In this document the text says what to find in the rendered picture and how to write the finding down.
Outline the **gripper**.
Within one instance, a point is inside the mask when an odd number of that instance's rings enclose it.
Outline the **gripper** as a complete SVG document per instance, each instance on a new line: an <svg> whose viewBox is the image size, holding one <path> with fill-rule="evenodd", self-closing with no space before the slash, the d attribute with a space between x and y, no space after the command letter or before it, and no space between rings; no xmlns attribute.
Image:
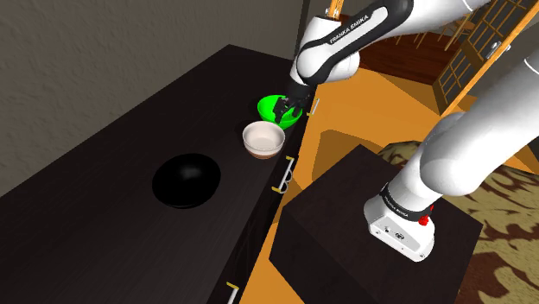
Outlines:
<svg viewBox="0 0 539 304"><path fill-rule="evenodd" d="M294 107L292 118L297 120L302 114L302 107L311 99L313 94L313 86L289 82L287 97L278 98L273 108L275 123L279 124L282 121L283 115L288 111L288 106Z"/></svg>

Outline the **green bowl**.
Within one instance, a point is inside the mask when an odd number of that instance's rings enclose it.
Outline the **green bowl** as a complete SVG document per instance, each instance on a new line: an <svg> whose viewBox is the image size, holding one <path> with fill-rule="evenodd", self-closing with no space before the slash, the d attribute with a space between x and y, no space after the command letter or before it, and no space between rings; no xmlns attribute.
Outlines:
<svg viewBox="0 0 539 304"><path fill-rule="evenodd" d="M257 103L257 111L263 121L271 122L277 124L283 130L295 124L299 118L302 116L303 111L299 111L296 117L293 116L294 108L290 108L282 116L282 119L279 123L275 121L276 114L273 112L276 102L279 98L284 98L284 95L269 95L264 98L261 98Z"/></svg>

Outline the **white bowl with brown base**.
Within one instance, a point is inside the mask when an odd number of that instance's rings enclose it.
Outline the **white bowl with brown base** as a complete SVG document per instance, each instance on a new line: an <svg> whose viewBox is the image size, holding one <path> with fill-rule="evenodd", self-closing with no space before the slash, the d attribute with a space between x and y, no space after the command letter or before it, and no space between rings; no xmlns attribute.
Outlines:
<svg viewBox="0 0 539 304"><path fill-rule="evenodd" d="M257 159L269 159L281 151L286 136L278 125L256 121L244 128L242 138L244 147L252 156Z"/></svg>

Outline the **black bowl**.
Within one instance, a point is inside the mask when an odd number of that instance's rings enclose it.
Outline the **black bowl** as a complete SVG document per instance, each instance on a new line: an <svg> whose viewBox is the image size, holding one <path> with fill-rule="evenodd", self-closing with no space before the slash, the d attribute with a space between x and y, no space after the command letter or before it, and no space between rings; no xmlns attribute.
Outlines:
<svg viewBox="0 0 539 304"><path fill-rule="evenodd" d="M188 209L206 203L221 179L218 163L207 155L177 155L164 162L152 179L155 197L167 206Z"/></svg>

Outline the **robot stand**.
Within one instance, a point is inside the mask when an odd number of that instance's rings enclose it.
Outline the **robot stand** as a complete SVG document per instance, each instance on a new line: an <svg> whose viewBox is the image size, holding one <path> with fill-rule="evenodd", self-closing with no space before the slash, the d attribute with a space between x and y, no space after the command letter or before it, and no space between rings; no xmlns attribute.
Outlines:
<svg viewBox="0 0 539 304"><path fill-rule="evenodd" d="M373 237L365 202L398 172L362 145L283 209L269 259L304 304L453 304L483 225L434 203L434 248L415 263Z"/></svg>

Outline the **wooden lattice door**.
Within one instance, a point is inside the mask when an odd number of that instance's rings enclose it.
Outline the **wooden lattice door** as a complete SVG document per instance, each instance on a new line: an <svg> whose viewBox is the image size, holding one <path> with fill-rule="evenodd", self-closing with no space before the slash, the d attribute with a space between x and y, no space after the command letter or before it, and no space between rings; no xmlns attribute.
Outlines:
<svg viewBox="0 0 539 304"><path fill-rule="evenodd" d="M439 114L444 117L460 103L493 63L539 12L539 0L491 0L475 18L452 59L433 84Z"/></svg>

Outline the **dark wooden chest of drawers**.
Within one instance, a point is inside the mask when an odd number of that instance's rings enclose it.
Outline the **dark wooden chest of drawers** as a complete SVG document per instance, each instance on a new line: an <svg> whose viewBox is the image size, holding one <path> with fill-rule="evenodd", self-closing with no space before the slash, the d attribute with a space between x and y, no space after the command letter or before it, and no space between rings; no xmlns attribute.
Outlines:
<svg viewBox="0 0 539 304"><path fill-rule="evenodd" d="M0 304L238 304L306 124L267 160L242 132L291 66L223 47L0 197ZM220 183L201 206L166 206L155 171L188 153Z"/></svg>

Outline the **brown patterned rug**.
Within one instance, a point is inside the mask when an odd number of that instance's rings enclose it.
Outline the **brown patterned rug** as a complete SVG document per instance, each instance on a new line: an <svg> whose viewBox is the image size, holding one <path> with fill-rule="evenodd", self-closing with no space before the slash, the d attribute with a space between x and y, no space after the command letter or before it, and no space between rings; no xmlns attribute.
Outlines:
<svg viewBox="0 0 539 304"><path fill-rule="evenodd" d="M502 165L445 199L483 225L454 304L539 304L539 175Z"/></svg>

